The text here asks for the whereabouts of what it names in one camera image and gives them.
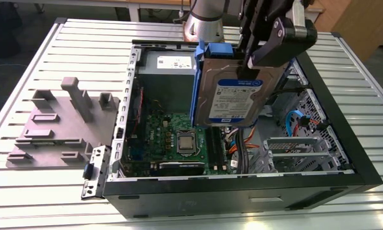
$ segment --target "hard drive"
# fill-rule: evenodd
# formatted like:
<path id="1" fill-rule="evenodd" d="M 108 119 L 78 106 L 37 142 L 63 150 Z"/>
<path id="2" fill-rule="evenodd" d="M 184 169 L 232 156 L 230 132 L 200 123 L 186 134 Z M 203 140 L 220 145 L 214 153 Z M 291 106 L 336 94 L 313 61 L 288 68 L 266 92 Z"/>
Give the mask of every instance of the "hard drive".
<path id="1" fill-rule="evenodd" d="M 195 126 L 250 126 L 275 89 L 287 64 L 262 68 L 254 80 L 239 80 L 238 60 L 204 59 L 196 94 Z"/>

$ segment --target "hard drive label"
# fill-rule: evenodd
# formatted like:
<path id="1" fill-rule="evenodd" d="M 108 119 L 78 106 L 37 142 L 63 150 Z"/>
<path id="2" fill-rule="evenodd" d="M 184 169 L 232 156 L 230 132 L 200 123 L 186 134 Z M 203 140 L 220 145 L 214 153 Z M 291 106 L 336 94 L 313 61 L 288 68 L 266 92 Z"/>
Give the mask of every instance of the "hard drive label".
<path id="1" fill-rule="evenodd" d="M 191 69 L 191 57 L 158 56 L 158 69 Z"/>
<path id="2" fill-rule="evenodd" d="M 218 123 L 232 123 L 243 120 L 252 106 L 251 95 L 259 91 L 262 80 L 220 79 L 208 119 Z"/>

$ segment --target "connector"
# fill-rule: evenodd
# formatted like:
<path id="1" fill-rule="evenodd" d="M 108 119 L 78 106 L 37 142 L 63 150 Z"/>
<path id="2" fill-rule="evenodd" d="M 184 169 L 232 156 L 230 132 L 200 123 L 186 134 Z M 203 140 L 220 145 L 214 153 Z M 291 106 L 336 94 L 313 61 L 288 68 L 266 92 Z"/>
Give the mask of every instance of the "connector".
<path id="1" fill-rule="evenodd" d="M 309 115 L 303 115 L 303 116 L 299 118 L 297 125 L 299 125 L 300 127 L 307 127 L 309 121 L 311 121 L 311 116 L 309 116 Z"/>

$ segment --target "wooden cabinet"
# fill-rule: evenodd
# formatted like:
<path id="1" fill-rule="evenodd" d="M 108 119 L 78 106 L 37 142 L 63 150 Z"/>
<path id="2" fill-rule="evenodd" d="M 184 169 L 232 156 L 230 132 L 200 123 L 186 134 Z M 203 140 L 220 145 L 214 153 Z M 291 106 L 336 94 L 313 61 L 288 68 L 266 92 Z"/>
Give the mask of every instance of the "wooden cabinet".
<path id="1" fill-rule="evenodd" d="M 361 61 L 383 42 L 383 0 L 317 0 L 324 12 L 315 21 L 320 32 L 339 32 Z"/>

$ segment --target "chip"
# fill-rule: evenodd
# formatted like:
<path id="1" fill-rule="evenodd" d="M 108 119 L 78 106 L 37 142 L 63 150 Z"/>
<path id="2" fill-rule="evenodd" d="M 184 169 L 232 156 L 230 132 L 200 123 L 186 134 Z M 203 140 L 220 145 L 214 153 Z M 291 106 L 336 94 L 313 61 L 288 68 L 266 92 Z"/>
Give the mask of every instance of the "chip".
<path id="1" fill-rule="evenodd" d="M 192 137 L 178 137 L 178 148 L 182 150 L 194 149 Z"/>

